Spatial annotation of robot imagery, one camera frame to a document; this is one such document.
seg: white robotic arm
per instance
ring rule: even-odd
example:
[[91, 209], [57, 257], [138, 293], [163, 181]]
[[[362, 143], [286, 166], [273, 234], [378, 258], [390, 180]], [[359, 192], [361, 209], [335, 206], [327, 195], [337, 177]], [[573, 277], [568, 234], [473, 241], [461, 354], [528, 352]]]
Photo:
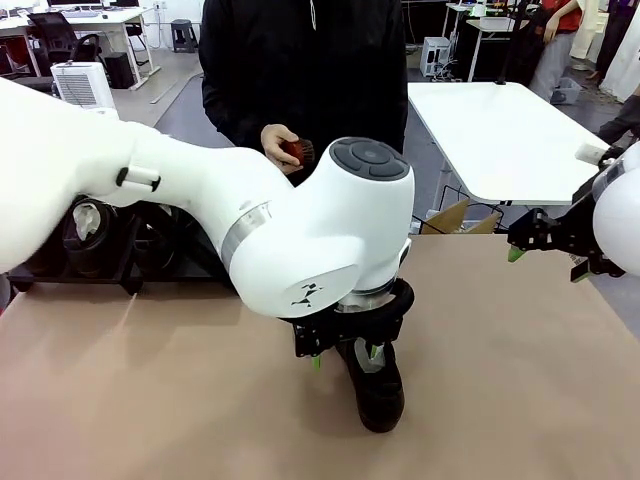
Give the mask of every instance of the white robotic arm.
[[78, 194], [173, 205], [211, 239], [247, 306], [297, 318], [388, 288], [413, 209], [411, 168], [364, 139], [331, 145], [294, 189], [260, 153], [206, 149], [0, 80], [0, 270], [27, 260]]

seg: black pole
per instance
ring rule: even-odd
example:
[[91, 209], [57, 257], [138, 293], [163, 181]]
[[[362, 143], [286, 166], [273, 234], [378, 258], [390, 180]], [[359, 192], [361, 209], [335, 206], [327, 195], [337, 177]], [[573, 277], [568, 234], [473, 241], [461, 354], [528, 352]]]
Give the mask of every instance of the black pole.
[[498, 85], [504, 85], [507, 81], [509, 67], [511, 66], [513, 57], [515, 56], [518, 49], [518, 33], [520, 32], [520, 25], [522, 25], [522, 20], [524, 20], [524, 16], [527, 13], [527, 6], [529, 6], [529, 0], [520, 0], [520, 3], [518, 4], [518, 12], [516, 13], [516, 23], [513, 25], [513, 30], [511, 31], [511, 39], [509, 40], [509, 50], [507, 50], [507, 57], [504, 59], [504, 63], [502, 64], [502, 71], [500, 72], [500, 76], [498, 77], [498, 80], [496, 80], [496, 83]]

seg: gray pants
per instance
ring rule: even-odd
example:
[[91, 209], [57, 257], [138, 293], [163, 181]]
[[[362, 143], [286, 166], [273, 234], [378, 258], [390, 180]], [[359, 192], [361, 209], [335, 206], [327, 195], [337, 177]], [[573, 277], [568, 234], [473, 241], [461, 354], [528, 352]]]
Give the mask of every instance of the gray pants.
[[571, 46], [576, 32], [559, 33], [542, 52], [540, 62], [529, 89], [545, 102], [551, 101], [553, 90], [560, 84], [560, 78], [571, 63]]

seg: robot control button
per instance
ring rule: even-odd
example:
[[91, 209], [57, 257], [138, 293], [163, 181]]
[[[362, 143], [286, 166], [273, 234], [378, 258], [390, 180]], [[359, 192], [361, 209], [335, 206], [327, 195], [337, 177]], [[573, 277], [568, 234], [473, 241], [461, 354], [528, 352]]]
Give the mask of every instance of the robot control button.
[[376, 178], [389, 178], [402, 175], [404, 173], [404, 167], [397, 162], [390, 162], [384, 165], [372, 165], [369, 169], [369, 174]]
[[355, 172], [362, 168], [362, 162], [351, 154], [349, 147], [346, 145], [336, 145], [333, 154], [340, 163]]
[[391, 152], [373, 142], [358, 142], [351, 146], [356, 158], [365, 163], [383, 165], [392, 160]]

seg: stool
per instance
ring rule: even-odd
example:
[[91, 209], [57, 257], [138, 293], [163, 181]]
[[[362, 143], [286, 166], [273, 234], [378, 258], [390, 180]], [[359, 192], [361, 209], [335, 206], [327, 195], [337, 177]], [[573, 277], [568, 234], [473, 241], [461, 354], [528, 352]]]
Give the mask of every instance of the stool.
[[179, 18], [171, 22], [171, 38], [173, 39], [173, 51], [185, 49], [189, 53], [196, 53], [198, 48], [198, 40], [196, 40], [196, 32], [193, 31], [191, 20]]

